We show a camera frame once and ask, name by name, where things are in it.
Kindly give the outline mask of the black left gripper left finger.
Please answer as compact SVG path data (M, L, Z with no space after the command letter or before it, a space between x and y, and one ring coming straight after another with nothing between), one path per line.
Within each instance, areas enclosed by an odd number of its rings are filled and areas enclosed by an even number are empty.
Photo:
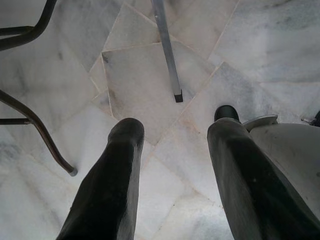
M134 239L145 130L135 118L110 131L102 155L82 180L59 240Z

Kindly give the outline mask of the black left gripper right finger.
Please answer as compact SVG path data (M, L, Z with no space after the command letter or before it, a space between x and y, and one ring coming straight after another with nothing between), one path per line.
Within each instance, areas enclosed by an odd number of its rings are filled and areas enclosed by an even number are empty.
M320 222L237 120L207 131L225 215L236 240L317 240Z

